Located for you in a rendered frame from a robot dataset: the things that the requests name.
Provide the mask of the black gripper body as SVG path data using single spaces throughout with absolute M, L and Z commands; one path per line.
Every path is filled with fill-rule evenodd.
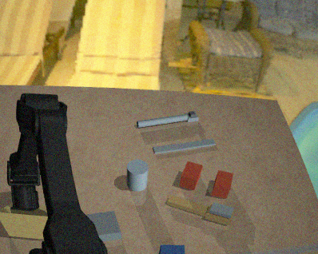
M 43 254 L 42 253 L 42 248 L 35 248 L 35 249 L 31 249 L 29 254 Z

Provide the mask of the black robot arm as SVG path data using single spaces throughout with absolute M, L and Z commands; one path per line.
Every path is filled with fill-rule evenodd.
M 35 186 L 42 180 L 48 214 L 42 253 L 108 254 L 94 223 L 80 208 L 66 142 L 66 113 L 67 105 L 57 95 L 23 93 L 17 100 L 21 137 L 18 151 L 7 161 L 10 209 L 38 209 Z

